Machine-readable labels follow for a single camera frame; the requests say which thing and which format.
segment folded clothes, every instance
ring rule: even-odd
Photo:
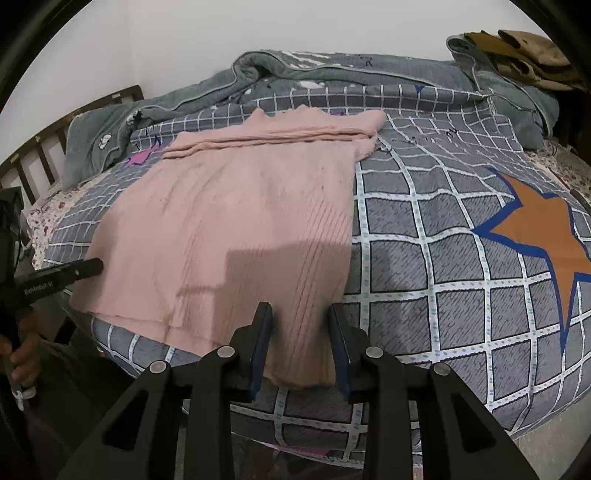
[[[381,110],[317,108],[181,133],[104,215],[87,257],[105,263],[71,305],[204,355],[274,309],[265,376],[334,382],[326,311],[349,274],[354,163],[375,148]]]
[[[500,74],[546,90],[584,89],[578,72],[552,43],[533,33],[499,30],[464,34],[489,54]]]

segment black device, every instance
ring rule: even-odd
[[[15,277],[22,251],[19,222],[22,209],[20,187],[0,190],[0,335],[10,340],[13,350],[21,344],[16,317],[19,310],[63,290],[76,280],[98,275],[103,270],[102,261],[94,258]],[[35,480],[41,477],[21,411],[25,409],[23,398],[32,397],[34,387],[29,390],[30,395],[23,395],[21,386],[9,380],[9,373],[0,375],[0,473],[9,480]]]
[[[271,306],[261,302],[251,325],[199,362],[174,368],[153,362],[58,480],[172,480],[185,398],[191,408],[184,478],[233,480],[230,402],[254,400],[272,320]],[[537,480],[505,430],[448,365],[403,365],[349,326],[339,303],[327,321],[339,390],[350,403],[369,403],[363,480],[413,478],[408,400],[418,405],[426,480]]]

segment orange star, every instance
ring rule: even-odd
[[[577,282],[591,282],[591,261],[574,233],[571,207],[554,193],[541,194],[522,181],[491,170],[511,189],[515,200],[473,231],[522,255],[546,260],[556,291],[564,351]]]

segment gray checkered bed sheet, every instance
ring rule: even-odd
[[[486,96],[413,85],[292,89],[212,106],[136,131],[131,140],[144,150],[157,138],[168,144],[181,131],[240,124],[257,107],[273,113],[301,104],[335,115],[379,108],[388,118],[378,148],[355,168],[352,260],[343,299],[351,324],[403,362],[447,362],[513,436],[580,399],[591,384],[591,342],[585,341],[585,331],[591,331],[591,284],[577,285],[561,355],[545,261],[471,229],[513,199],[488,167],[564,197],[587,246],[590,219],[522,155],[510,122],[491,111]],[[102,215],[160,159],[156,152],[144,165],[113,167],[62,219],[46,250],[46,265],[83,258]],[[172,365],[199,359],[88,315],[73,315],[90,323],[95,341],[133,376],[156,359]],[[232,427],[260,442],[320,449],[308,453],[310,458],[360,467],[367,411],[363,404],[347,405],[333,387],[288,391],[265,380],[255,403],[232,406]],[[411,427],[414,462],[420,464],[416,415]]]

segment finger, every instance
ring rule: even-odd
[[[27,375],[26,378],[23,380],[19,380],[21,385],[25,388],[32,387],[35,384],[35,380],[41,373],[41,365],[37,364],[37,366]]]
[[[0,355],[10,355],[12,353],[12,343],[6,337],[0,335]]]
[[[19,365],[12,371],[12,378],[17,382],[23,382],[34,373],[41,371],[39,358],[31,358],[22,365]]]
[[[29,333],[22,345],[10,356],[13,365],[21,365],[37,355],[41,338],[38,333]]]
[[[39,325],[41,325],[39,315],[35,310],[32,310],[30,314],[26,315],[18,322],[18,329],[21,333],[26,335],[31,332],[38,332]]]

